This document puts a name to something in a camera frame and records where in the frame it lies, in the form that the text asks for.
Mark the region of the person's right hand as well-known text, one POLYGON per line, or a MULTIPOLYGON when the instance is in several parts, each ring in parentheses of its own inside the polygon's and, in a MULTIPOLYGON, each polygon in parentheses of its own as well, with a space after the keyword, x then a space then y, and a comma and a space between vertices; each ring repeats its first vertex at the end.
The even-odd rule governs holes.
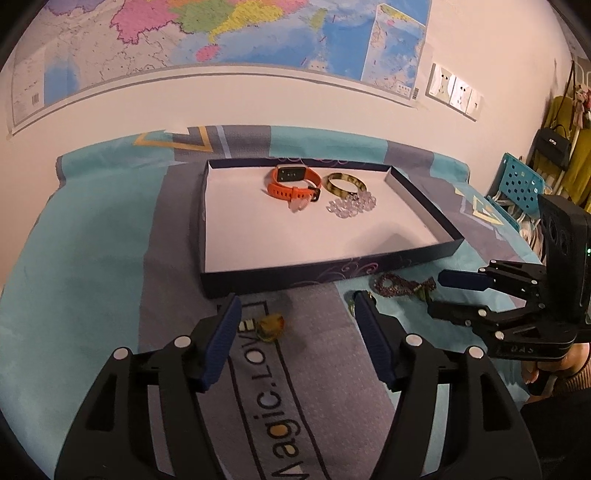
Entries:
POLYGON ((574 376, 586 365, 590 355, 589 343, 577 343, 570 347, 567 354, 554 362, 524 361, 521 363, 522 378, 526 384, 535 382, 541 372, 574 376))

